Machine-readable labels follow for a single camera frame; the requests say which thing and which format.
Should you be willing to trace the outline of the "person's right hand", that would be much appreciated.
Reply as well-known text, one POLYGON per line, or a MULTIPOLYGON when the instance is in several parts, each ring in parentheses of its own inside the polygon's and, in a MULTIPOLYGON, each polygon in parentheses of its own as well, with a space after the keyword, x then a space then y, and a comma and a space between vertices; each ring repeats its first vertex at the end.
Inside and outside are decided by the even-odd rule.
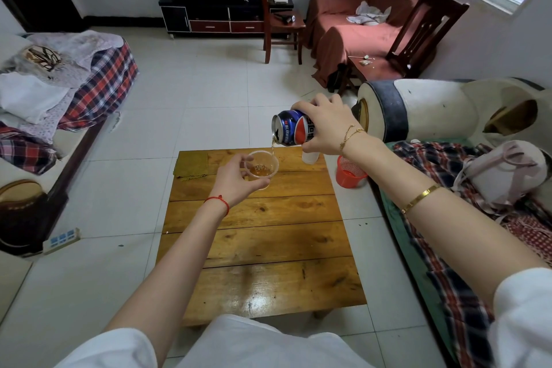
POLYGON ((323 154, 343 154, 346 144, 353 136, 365 134, 365 130, 338 94, 327 97, 318 93, 310 102, 294 103, 292 109, 305 113, 312 120, 315 126, 313 138, 321 138, 323 154))

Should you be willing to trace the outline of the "person's left hand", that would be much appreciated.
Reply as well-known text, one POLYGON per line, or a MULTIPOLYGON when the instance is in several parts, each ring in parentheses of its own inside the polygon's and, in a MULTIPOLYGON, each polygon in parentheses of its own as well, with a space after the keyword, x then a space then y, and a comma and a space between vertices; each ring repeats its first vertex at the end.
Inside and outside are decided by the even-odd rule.
POLYGON ((255 191, 247 191, 244 186, 244 164, 250 158, 245 154, 234 155, 227 164, 220 166, 217 170, 214 186, 206 200, 216 200, 224 204, 226 214, 233 206, 242 202, 255 191))

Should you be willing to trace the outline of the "blue soda can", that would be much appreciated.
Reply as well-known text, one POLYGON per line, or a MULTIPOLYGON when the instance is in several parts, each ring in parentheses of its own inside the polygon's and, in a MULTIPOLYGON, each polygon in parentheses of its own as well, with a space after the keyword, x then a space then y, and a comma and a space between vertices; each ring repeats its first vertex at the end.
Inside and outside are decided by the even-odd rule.
POLYGON ((303 145, 314 137, 312 120, 301 111, 282 111, 272 118, 272 136, 275 144, 285 147, 303 145))

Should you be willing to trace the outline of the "clear plastic cup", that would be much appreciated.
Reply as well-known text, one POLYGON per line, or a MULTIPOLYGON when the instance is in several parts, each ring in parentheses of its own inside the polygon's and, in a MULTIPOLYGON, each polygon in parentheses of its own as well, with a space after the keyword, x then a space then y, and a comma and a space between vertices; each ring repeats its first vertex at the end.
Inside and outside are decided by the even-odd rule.
POLYGON ((250 158, 250 160, 246 160, 244 164, 244 171, 245 171, 244 179, 246 177, 248 177, 250 180, 253 179, 247 174, 246 169, 254 164, 264 164, 266 166, 277 168, 279 170, 279 160, 272 152, 269 152, 266 150, 255 150, 253 152, 248 153, 247 156, 250 158))

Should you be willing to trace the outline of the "person's left forearm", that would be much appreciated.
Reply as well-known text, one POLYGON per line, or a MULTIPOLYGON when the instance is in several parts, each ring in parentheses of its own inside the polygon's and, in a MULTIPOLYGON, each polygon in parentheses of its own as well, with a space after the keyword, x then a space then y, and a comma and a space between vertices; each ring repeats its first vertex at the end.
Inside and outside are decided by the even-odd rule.
POLYGON ((155 365, 162 364, 176 337, 204 266, 224 204, 205 201, 173 246, 107 324, 106 331, 133 328, 149 339, 155 365))

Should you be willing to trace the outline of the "person's right forearm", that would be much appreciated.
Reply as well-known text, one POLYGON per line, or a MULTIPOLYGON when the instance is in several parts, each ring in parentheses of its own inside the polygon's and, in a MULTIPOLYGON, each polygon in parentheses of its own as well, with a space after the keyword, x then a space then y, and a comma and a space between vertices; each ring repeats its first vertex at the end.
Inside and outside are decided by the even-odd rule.
MULTIPOLYGON (((343 155, 403 208, 435 182, 368 134, 353 136, 343 155)), ((406 218, 432 249, 496 312, 506 302, 552 304, 552 269, 491 218, 440 188, 406 218)))

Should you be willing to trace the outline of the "brown fizzy drink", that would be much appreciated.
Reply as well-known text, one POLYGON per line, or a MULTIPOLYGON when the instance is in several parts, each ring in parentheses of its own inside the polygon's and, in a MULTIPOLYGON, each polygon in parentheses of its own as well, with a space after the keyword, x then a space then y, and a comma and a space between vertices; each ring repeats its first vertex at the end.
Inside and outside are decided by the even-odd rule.
POLYGON ((247 174, 255 179, 270 179, 277 171, 277 168, 272 168, 264 164, 254 164, 246 169, 247 174))

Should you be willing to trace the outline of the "red plastic waste basket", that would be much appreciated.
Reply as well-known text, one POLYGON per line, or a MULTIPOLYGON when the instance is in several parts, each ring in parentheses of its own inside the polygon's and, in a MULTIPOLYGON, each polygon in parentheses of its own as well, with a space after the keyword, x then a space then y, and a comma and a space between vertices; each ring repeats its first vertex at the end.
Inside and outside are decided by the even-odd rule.
POLYGON ((357 164, 340 155, 337 158, 336 182, 344 189, 356 189, 365 184, 368 175, 357 164))

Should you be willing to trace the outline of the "low wooden table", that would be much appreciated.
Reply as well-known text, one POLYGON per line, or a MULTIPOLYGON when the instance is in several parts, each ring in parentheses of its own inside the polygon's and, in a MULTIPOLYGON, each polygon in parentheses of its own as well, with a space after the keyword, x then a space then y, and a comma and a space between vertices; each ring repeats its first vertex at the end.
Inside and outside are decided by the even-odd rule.
POLYGON ((277 148, 265 190, 231 209, 215 234, 184 327, 224 314, 247 318, 366 304, 327 163, 277 148))

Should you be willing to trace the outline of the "red covered sofa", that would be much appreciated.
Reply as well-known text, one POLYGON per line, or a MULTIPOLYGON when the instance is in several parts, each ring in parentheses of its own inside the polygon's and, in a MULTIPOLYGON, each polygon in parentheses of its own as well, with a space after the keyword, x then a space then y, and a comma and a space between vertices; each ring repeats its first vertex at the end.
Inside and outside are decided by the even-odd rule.
POLYGON ((384 58, 418 0, 309 0, 304 44, 315 59, 313 78, 324 88, 337 86, 338 71, 351 56, 384 58), (390 14, 373 26, 349 22, 362 2, 390 14))

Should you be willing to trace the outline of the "gold bangle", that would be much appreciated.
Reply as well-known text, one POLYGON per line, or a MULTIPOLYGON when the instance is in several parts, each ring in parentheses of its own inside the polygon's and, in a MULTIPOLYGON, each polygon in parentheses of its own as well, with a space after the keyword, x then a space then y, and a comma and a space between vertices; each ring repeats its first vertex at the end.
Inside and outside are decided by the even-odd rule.
POLYGON ((418 196, 416 196, 414 199, 412 199, 408 204, 406 204, 402 209, 401 213, 405 215, 408 213, 415 205, 417 205, 419 202, 421 202, 425 197, 433 193, 434 191, 440 189, 442 186, 440 184, 434 184, 428 189, 422 191, 418 196))

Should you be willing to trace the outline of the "green sofa cover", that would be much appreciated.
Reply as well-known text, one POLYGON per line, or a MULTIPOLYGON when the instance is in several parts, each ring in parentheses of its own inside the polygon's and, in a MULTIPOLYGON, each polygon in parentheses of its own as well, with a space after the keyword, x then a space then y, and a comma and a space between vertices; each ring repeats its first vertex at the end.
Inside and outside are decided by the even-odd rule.
MULTIPOLYGON (((442 186, 450 188, 459 171, 455 164, 451 164, 457 161, 459 155, 454 145, 465 144, 466 139, 441 138, 419 143, 421 147, 416 147, 414 141, 392 141, 386 143, 386 146, 407 162, 419 163, 422 170, 427 164, 430 177, 442 186)), ((439 348, 445 354, 446 364, 460 368, 455 317, 462 317, 458 292, 463 289, 463 283, 458 281, 457 273, 437 256, 423 236, 411 226, 382 188, 378 189, 381 208, 415 286, 416 294, 430 319, 439 348)))

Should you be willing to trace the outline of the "white sofa with dark band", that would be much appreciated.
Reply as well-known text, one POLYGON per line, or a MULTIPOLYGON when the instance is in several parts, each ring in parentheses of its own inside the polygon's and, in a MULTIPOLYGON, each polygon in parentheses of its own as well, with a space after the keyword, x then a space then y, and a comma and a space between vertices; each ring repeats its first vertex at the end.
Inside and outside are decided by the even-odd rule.
POLYGON ((552 89, 522 78, 371 81, 360 86, 352 112, 385 143, 520 140, 552 155, 552 89))

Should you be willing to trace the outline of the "white crumpled clothes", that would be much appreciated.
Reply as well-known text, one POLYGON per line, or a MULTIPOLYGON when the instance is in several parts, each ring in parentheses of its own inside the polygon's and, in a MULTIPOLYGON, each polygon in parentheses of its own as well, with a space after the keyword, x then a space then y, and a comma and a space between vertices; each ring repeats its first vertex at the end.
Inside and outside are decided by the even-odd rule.
POLYGON ((355 15, 348 16, 347 21, 363 26, 377 26, 387 21, 391 10, 392 7, 389 6, 386 10, 381 11, 377 7, 367 4, 366 1, 362 1, 355 10, 355 15))

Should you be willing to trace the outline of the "dark slatted wooden chair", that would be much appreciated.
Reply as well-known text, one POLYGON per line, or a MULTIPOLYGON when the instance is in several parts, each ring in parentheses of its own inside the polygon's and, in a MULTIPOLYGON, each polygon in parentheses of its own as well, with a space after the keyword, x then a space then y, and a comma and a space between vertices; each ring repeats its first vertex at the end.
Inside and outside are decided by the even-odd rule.
POLYGON ((337 93, 342 95, 346 89, 358 91, 353 78, 361 84, 419 78, 435 58, 440 41, 469 7, 457 0, 418 0, 386 56, 375 57, 367 65, 362 65, 360 58, 348 57, 337 93))

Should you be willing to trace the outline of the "person's white shirt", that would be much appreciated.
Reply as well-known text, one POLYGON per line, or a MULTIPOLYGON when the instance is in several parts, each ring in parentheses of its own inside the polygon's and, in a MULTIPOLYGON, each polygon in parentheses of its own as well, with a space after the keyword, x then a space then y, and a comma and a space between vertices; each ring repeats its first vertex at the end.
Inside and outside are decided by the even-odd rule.
MULTIPOLYGON (((552 269, 516 273, 499 285, 488 339, 496 368, 552 368, 552 269)), ((122 328, 89 339, 55 368, 157 368, 141 331, 122 328)), ((374 368, 341 337, 307 338, 235 315, 219 316, 177 368, 374 368)))

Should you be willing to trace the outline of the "black television stand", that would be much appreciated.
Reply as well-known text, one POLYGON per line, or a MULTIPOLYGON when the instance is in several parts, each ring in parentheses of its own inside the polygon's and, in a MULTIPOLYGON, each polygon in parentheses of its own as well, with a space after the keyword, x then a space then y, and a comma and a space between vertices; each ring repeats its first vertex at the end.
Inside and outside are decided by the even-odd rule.
MULTIPOLYGON (((268 0, 269 11, 294 11, 293 0, 277 5, 268 0)), ((261 37, 263 8, 261 0, 159 0, 167 33, 186 36, 261 37)), ((273 34, 274 37, 289 34, 273 34)))

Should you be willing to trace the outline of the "blue red plaid blanket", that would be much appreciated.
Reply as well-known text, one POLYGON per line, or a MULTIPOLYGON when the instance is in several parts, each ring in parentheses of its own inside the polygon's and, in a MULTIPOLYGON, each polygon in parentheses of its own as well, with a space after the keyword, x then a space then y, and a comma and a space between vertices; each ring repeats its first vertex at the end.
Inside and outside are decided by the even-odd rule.
MULTIPOLYGON (((442 187, 452 188, 464 163, 491 150, 462 142, 397 141, 387 147, 442 187)), ((459 368, 493 368, 487 332, 492 311, 441 259, 402 212, 380 190, 383 207, 406 266, 449 357, 459 368)))

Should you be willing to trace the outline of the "pink handbag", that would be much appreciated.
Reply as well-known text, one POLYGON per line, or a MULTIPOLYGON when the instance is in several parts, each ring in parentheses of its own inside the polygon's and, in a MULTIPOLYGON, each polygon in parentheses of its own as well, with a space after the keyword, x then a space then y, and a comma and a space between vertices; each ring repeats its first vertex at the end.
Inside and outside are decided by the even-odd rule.
POLYGON ((484 212, 500 215, 548 179, 550 157, 527 141, 506 141, 476 158, 466 159, 451 190, 460 195, 464 182, 478 193, 484 212))

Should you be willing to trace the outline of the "white power strip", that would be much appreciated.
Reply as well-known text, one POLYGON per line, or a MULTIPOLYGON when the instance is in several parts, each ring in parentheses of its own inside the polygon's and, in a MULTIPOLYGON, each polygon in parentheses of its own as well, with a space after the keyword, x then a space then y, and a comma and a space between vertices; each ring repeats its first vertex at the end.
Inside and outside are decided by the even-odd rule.
POLYGON ((81 239, 81 231, 78 228, 60 233, 43 242, 43 255, 56 252, 66 246, 69 246, 81 239))

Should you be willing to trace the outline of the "dark wooden sofa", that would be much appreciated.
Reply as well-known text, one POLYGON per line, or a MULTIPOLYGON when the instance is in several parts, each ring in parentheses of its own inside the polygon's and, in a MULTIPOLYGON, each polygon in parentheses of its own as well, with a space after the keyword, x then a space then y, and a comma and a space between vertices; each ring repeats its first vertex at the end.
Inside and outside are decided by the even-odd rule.
MULTIPOLYGON (((3 74, 2 66, 6 60, 23 46, 22 38, 31 34, 34 33, 21 36, 0 34, 0 74, 3 74)), ((106 120, 115 118, 119 109, 106 120)), ((7 125, 2 114, 0 110, 0 122, 7 125)), ((58 159, 50 170, 42 175, 34 175, 0 158, 1 251, 21 256, 42 250, 43 241, 50 236, 65 208, 73 179, 106 120, 77 132, 56 128, 52 137, 46 139, 7 125, 51 144, 58 159)))

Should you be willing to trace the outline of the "purple floral cloth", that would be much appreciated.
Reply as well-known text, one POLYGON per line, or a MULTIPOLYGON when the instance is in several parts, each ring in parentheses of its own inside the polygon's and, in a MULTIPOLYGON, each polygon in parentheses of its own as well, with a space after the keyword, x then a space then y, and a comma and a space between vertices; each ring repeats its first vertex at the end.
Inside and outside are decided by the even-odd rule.
POLYGON ((23 46, 20 49, 29 45, 42 45, 57 51, 71 62, 64 70, 55 72, 49 79, 36 76, 50 85, 69 87, 70 91, 57 106, 47 112, 47 116, 39 124, 31 124, 3 112, 2 118, 6 119, 6 124, 40 138, 51 138, 73 100, 74 94, 89 79, 94 54, 110 48, 119 48, 123 40, 121 36, 93 30, 81 33, 34 33, 23 37, 23 46))

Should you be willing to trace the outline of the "red white patterned cloth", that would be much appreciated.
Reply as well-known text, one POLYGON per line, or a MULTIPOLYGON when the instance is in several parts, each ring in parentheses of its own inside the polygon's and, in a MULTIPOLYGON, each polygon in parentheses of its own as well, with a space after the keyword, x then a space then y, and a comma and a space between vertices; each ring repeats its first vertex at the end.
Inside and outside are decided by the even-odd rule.
POLYGON ((536 217, 527 214, 508 214, 499 224, 552 269, 552 229, 542 224, 536 217))

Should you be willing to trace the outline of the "dark plaid cloth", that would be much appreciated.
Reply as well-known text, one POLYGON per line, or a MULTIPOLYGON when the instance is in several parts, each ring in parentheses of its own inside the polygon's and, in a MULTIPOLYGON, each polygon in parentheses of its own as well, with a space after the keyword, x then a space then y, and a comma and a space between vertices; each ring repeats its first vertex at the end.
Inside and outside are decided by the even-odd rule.
POLYGON ((0 122, 0 158, 34 175, 44 174, 58 160, 51 144, 3 122, 0 122))

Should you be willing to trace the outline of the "white folded cloth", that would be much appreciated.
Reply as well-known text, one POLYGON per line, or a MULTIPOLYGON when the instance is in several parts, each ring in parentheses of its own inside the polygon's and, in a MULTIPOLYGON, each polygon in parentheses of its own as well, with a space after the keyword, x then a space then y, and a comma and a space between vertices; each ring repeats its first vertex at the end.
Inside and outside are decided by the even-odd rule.
POLYGON ((50 85, 33 75, 3 73, 0 74, 0 110, 39 124, 69 91, 69 87, 50 85))

